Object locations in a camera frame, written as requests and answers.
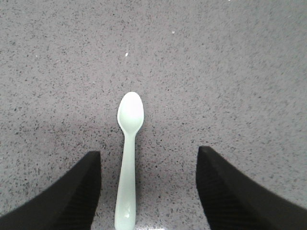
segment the speckled gray surface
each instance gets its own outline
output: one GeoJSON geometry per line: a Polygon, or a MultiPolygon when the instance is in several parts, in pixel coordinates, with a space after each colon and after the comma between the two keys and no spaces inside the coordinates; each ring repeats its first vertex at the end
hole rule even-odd
{"type": "Polygon", "coordinates": [[[128,91],[145,109],[136,229],[209,229],[199,145],[307,207],[306,24],[304,0],[2,1],[0,214],[101,150],[92,229],[113,229],[128,91]]]}

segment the gray countertop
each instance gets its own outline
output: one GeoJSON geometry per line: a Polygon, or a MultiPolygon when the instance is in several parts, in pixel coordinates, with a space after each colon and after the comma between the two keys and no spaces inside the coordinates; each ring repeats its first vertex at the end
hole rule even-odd
{"type": "Polygon", "coordinates": [[[102,155],[92,229],[112,230],[119,102],[142,98],[137,230],[209,229],[195,185],[210,145],[307,207],[307,2],[0,3],[0,214],[102,155]]]}

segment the spoon bowl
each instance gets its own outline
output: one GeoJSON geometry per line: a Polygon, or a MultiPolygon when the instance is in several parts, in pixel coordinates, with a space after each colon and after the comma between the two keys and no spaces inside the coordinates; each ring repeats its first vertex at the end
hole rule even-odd
{"type": "Polygon", "coordinates": [[[137,134],[144,121],[144,109],[136,92],[127,93],[120,102],[117,120],[124,134],[137,134]]]}

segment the black object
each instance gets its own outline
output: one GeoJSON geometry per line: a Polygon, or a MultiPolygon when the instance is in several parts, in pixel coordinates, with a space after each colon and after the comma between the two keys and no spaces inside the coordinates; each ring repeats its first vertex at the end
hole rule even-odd
{"type": "Polygon", "coordinates": [[[92,151],[46,191],[0,218],[0,230],[89,230],[100,189],[100,152],[92,151]]]}
{"type": "Polygon", "coordinates": [[[212,230],[307,230],[307,210],[258,185],[210,147],[200,147],[197,190],[212,230]]]}

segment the spoon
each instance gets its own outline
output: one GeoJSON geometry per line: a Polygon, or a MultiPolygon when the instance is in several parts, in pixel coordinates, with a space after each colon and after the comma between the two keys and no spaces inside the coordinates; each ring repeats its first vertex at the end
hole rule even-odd
{"type": "Polygon", "coordinates": [[[125,136],[118,193],[115,207],[115,229],[134,230],[135,197],[135,136],[144,121],[144,109],[136,92],[127,93],[120,102],[117,120],[125,136]]]}

